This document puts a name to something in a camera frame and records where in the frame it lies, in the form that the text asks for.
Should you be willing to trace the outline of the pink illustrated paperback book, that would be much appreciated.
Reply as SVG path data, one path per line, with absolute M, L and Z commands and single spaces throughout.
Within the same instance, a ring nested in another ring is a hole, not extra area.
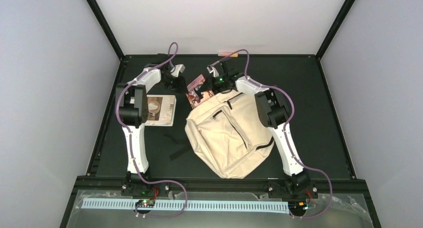
M 200 104 L 214 96 L 214 93 L 211 90 L 199 92 L 199 89 L 204 84 L 205 80 L 205 77 L 201 74 L 187 86 L 187 98 L 192 109 L 195 109 Z

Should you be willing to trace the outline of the white coffee cover book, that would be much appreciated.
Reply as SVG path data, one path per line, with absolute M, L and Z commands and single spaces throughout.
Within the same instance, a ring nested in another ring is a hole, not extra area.
M 176 111 L 175 95 L 147 95 L 146 126 L 172 126 Z

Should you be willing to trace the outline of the orange highlighter pen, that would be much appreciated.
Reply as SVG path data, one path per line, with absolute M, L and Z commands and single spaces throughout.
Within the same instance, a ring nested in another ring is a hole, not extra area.
M 238 57 L 239 56 L 237 52 L 219 52 L 217 55 L 219 57 Z

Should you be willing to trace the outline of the beige canvas backpack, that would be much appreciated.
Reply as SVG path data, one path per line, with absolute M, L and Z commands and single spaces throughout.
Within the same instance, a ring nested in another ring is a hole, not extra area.
M 194 108 L 186 121 L 185 132 L 194 153 L 223 179 L 245 178 L 274 146 L 252 95 L 219 93 Z

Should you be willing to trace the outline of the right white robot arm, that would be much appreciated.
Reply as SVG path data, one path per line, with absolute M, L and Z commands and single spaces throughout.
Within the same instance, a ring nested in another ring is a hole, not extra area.
M 295 109 L 292 99 L 276 86 L 264 85 L 244 73 L 229 70 L 226 62 L 217 61 L 207 66 L 209 75 L 200 86 L 199 92 L 212 90 L 222 92 L 235 90 L 254 97 L 258 118 L 267 128 L 280 154 L 287 181 L 284 183 L 285 193 L 298 197 L 310 184 L 308 170 L 296 150 L 290 131 L 289 122 Z

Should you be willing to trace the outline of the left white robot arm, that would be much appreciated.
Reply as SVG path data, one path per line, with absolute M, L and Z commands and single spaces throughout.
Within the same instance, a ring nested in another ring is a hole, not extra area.
M 175 53 L 160 56 L 164 61 L 146 66 L 135 78 L 116 86 L 115 116 L 126 140 L 129 175 L 137 175 L 146 185 L 173 183 L 182 187 L 181 183 L 173 180 L 147 180 L 149 169 L 145 147 L 145 126 L 149 114 L 147 93 L 158 83 L 187 93 L 182 76 L 185 66 L 172 64 Z

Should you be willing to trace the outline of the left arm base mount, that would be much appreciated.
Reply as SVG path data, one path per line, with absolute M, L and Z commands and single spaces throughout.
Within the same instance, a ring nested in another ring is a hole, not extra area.
M 151 185 L 135 179 L 125 180 L 121 185 L 121 194 L 132 197 L 165 197 L 170 191 L 167 185 L 163 183 Z

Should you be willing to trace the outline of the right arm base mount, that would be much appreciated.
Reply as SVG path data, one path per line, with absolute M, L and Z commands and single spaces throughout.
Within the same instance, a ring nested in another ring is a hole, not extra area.
M 311 186 L 298 187 L 289 180 L 269 180 L 267 189 L 273 195 L 281 195 L 289 199 L 317 199 L 318 193 Z

